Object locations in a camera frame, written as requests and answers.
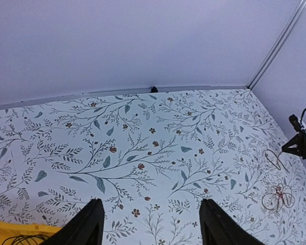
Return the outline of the yellow far bin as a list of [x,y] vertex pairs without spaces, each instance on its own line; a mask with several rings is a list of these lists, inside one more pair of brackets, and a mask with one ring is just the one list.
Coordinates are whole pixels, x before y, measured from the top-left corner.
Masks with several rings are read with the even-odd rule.
[[47,225],[18,225],[0,221],[0,244],[41,244],[60,230],[60,227]]

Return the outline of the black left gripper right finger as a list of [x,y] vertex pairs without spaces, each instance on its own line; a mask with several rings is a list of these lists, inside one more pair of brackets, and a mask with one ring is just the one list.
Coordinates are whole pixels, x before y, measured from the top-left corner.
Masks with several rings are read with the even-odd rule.
[[242,229],[214,200],[203,199],[199,209],[202,244],[262,244]]

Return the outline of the right aluminium frame post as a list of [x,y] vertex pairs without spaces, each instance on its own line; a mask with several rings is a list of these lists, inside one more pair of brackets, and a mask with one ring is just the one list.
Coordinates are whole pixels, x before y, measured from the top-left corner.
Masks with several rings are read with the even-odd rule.
[[266,55],[265,59],[259,66],[256,73],[252,76],[247,84],[247,88],[249,90],[253,90],[258,82],[261,80],[265,72],[268,70],[276,56],[279,54],[281,49],[283,48],[284,44],[286,43],[287,39],[289,38],[290,34],[294,30],[295,26],[299,22],[303,12],[306,9],[306,0],[299,1],[297,7],[295,8],[293,14],[287,21],[285,27],[282,29],[280,35],[277,37],[275,43],[273,44],[272,48]]

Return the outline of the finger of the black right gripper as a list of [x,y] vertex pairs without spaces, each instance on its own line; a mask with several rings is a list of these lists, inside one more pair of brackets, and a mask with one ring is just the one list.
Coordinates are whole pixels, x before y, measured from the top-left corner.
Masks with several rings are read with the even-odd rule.
[[284,144],[284,148],[306,148],[306,132],[302,131]]
[[303,146],[299,146],[299,145],[294,145],[294,146],[283,145],[282,146],[282,151],[284,153],[292,154],[292,155],[301,157],[302,159],[306,159],[306,148],[304,148]]

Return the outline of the floral patterned table mat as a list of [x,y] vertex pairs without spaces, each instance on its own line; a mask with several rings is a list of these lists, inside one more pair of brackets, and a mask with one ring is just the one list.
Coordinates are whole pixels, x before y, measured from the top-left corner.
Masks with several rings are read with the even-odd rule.
[[213,199],[265,244],[306,244],[306,169],[247,89],[0,110],[0,221],[62,227],[91,199],[104,244],[201,244]]

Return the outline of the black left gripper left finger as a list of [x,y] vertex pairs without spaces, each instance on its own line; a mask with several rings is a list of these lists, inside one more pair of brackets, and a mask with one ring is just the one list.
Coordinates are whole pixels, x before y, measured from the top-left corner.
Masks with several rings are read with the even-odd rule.
[[44,245],[101,245],[103,241],[105,211],[100,199],[91,201],[82,208],[60,231]]

